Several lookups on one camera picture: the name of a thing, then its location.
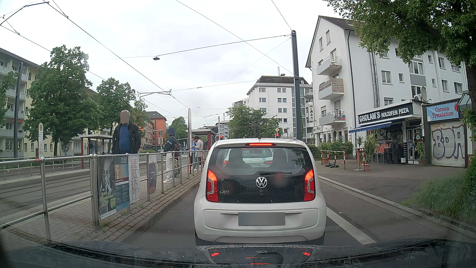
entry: blue shirt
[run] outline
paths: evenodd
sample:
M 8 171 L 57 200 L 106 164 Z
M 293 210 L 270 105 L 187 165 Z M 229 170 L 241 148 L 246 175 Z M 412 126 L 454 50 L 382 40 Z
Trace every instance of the blue shirt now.
M 130 154 L 130 133 L 127 125 L 122 125 L 119 129 L 119 154 Z

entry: license plate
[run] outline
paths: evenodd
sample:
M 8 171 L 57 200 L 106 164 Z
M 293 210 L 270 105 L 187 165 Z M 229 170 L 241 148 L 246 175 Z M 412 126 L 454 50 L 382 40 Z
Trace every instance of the license plate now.
M 238 212 L 239 226 L 283 226 L 286 225 L 284 212 Z

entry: rear wiper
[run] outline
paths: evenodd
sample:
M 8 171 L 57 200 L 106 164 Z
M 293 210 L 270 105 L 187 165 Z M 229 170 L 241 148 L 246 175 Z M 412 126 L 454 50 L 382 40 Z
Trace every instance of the rear wiper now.
M 293 174 L 292 172 L 281 172 L 281 171 L 261 171 L 260 175 L 271 175 L 271 174 Z

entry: white pants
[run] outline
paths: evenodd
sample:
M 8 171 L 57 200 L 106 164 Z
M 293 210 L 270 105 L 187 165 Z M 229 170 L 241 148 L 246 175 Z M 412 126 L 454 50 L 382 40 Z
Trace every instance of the white pants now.
M 167 168 L 167 180 L 172 180 L 174 173 L 172 169 L 174 168 L 174 156 L 173 153 L 167 153 L 165 156 L 165 167 Z

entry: rear windshield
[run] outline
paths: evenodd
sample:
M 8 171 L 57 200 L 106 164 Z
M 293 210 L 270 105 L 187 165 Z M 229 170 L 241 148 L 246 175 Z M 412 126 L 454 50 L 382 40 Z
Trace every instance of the rear windshield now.
M 296 174 L 312 169 L 312 160 L 305 148 L 217 148 L 208 167 L 227 175 L 254 175 L 257 172 Z

